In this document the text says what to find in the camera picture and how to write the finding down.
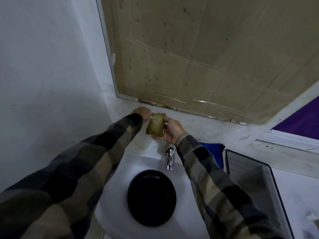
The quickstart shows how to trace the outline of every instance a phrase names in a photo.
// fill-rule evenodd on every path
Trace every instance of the cardboard covering mirror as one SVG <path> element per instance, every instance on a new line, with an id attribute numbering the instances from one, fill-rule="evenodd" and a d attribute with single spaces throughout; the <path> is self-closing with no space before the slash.
<path id="1" fill-rule="evenodd" d="M 101 0 L 123 95 L 264 124 L 319 76 L 319 0 Z"/>

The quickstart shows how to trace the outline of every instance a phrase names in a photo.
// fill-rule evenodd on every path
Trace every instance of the chrome faucet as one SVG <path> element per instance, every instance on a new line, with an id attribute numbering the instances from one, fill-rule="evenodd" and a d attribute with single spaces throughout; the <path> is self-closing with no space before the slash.
<path id="1" fill-rule="evenodd" d="M 168 157 L 167 164 L 166 164 L 167 170 L 172 170 L 174 167 L 175 150 L 176 150 L 176 147 L 168 143 L 168 148 L 165 151 L 165 155 L 166 157 Z"/>

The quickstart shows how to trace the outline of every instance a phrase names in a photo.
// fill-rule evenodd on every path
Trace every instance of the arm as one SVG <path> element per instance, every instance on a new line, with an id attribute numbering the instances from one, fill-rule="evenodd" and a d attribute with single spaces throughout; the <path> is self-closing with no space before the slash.
<path id="1" fill-rule="evenodd" d="M 0 194 L 0 238 L 84 238 L 104 185 L 151 111 L 138 108 Z"/>
<path id="2" fill-rule="evenodd" d="M 176 145 L 210 238 L 281 238 L 268 216 L 219 168 L 211 153 L 178 121 L 164 120 L 163 137 L 153 137 Z"/>

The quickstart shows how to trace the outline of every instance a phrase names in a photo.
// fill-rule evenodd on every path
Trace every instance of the hand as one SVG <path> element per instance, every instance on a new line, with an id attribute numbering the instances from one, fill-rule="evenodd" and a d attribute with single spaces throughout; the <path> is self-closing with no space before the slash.
<path id="1" fill-rule="evenodd" d="M 152 138 L 164 140 L 176 146 L 177 139 L 185 132 L 185 130 L 177 120 L 171 119 L 169 117 L 164 117 L 163 120 L 167 122 L 167 125 L 164 126 L 163 136 L 157 137 L 152 135 Z"/>
<path id="2" fill-rule="evenodd" d="M 132 111 L 131 114 L 133 114 L 133 113 L 140 114 L 143 117 L 143 123 L 147 122 L 152 115 L 152 111 L 146 107 L 136 108 L 135 110 Z"/>

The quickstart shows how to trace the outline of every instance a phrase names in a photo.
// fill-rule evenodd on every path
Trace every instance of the sink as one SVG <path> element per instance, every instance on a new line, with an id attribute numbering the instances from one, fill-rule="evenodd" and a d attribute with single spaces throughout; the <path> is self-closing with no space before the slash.
<path id="1" fill-rule="evenodd" d="M 140 172 L 154 169 L 164 173 L 176 191 L 176 207 L 172 217 L 158 227 L 137 222 L 127 205 L 127 191 L 132 179 Z M 181 159 L 175 154 L 174 169 L 166 169 L 166 159 L 125 154 L 116 173 L 106 184 L 99 201 L 101 226 L 114 239 L 209 239 L 199 213 L 189 178 Z"/>

